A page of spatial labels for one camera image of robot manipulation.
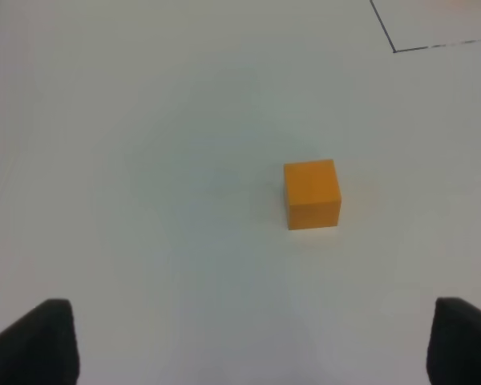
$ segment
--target white table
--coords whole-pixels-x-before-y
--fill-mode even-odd
[[[334,158],[337,229],[282,165]],[[369,1],[0,0],[0,330],[75,308],[80,384],[426,385],[481,307],[481,43]]]

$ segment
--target cube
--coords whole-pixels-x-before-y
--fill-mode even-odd
[[[338,224],[342,197],[333,160],[284,166],[289,230]]]

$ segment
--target foam block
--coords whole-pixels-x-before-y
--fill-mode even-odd
[[[289,230],[338,225],[342,197],[332,160],[284,166]]]

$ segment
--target cube face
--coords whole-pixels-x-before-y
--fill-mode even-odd
[[[341,202],[294,205],[287,208],[289,230],[319,229],[338,224]]]
[[[332,160],[286,164],[284,173],[289,229],[338,224],[342,196]]]

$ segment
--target black object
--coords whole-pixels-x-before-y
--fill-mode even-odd
[[[75,385],[79,368],[66,300],[44,302],[0,334],[0,385]]]
[[[432,385],[481,385],[481,310],[439,298],[427,352]]]

